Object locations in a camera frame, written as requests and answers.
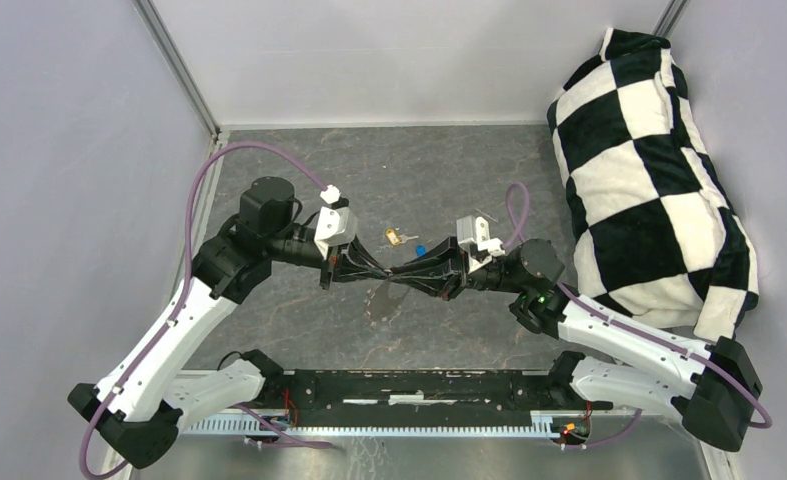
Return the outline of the metal keyring plate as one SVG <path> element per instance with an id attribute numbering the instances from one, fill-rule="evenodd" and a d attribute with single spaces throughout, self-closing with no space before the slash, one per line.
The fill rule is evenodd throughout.
<path id="1" fill-rule="evenodd" d="M 404 284 L 383 281 L 371 290 L 365 301 L 365 313 L 372 323 L 385 321 L 394 315 L 408 295 Z"/>

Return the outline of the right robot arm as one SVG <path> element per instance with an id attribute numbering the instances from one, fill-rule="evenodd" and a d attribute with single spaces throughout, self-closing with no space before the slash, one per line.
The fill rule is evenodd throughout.
<path id="1" fill-rule="evenodd" d="M 561 283 L 564 271 L 550 242 L 528 240 L 499 257 L 472 254 L 449 242 L 387 271 L 390 281 L 443 300 L 465 289 L 512 293 L 517 322 L 594 349 L 609 365 L 569 353 L 546 382 L 560 408 L 579 401 L 608 402 L 667 416 L 698 440 L 720 450 L 740 450 L 750 428 L 773 420 L 760 403 L 761 381 L 743 345 L 721 336 L 687 338 L 619 314 Z"/>

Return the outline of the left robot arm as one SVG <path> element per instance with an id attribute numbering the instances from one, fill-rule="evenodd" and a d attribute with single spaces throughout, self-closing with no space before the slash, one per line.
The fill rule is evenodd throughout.
<path id="1" fill-rule="evenodd" d="M 132 467 L 154 464 L 202 419 L 236 404 L 266 408 L 281 399 L 278 366 L 253 352 L 184 387 L 173 385 L 203 340 L 271 276 L 275 262 L 319 270 L 322 287 L 389 276 L 357 240 L 347 200 L 321 208 L 315 227 L 297 223 L 301 210 L 289 181 L 255 180 L 238 213 L 202 244 L 190 273 L 134 349 L 97 384 L 70 392 L 68 401 L 89 431 Z"/>

